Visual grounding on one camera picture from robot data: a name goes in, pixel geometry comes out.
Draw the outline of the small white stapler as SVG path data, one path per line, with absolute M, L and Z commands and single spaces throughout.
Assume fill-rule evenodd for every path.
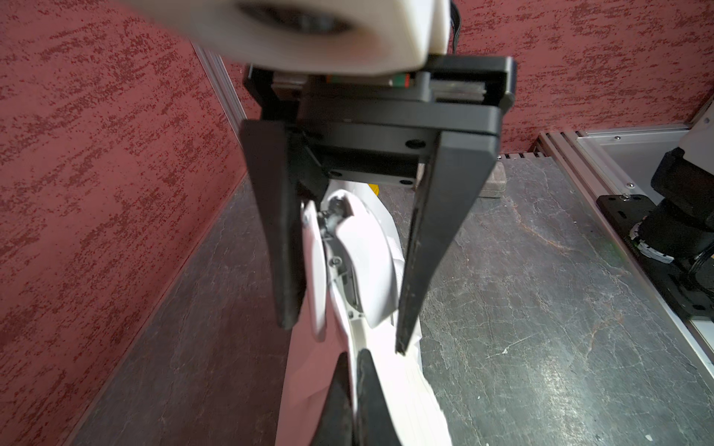
M 301 205 L 305 297 L 314 338 L 327 335 L 329 284 L 336 284 L 349 312 L 378 327 L 396 312 L 403 252 L 392 216 L 365 183 L 335 181 L 316 203 Z

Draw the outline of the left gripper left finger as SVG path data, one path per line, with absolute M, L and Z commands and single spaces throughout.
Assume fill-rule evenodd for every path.
M 353 446 L 353 397 L 348 354 L 338 357 L 310 446 Z

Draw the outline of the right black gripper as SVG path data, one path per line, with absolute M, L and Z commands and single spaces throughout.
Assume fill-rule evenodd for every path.
M 299 321 L 306 290 L 296 182 L 410 186 L 425 167 L 398 308 L 395 350 L 407 353 L 431 279 L 496 165 L 516 75 L 510 57 L 455 55 L 373 78 L 247 70 L 260 118 L 241 124 L 240 141 L 281 328 Z

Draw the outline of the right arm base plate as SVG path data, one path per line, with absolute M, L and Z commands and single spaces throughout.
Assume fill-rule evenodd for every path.
M 596 206 L 676 314 L 713 319 L 713 228 L 641 194 L 602 195 Z

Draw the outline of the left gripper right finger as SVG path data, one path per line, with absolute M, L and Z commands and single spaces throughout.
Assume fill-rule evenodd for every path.
M 372 354 L 362 349 L 357 355 L 356 416 L 354 444 L 401 446 Z

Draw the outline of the white gift bag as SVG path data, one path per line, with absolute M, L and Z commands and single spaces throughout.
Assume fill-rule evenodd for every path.
M 292 331 L 281 399 L 276 441 L 280 445 L 310 445 L 323 410 L 338 357 L 346 352 L 350 364 L 353 418 L 356 416 L 357 355 L 368 349 L 402 445 L 448 445 L 446 416 L 424 376 L 420 331 L 415 331 L 407 353 L 395 350 L 398 307 L 376 328 L 366 318 L 349 312 L 336 284 L 329 284 L 327 335 L 317 341 L 308 320 L 304 297 L 299 321 Z

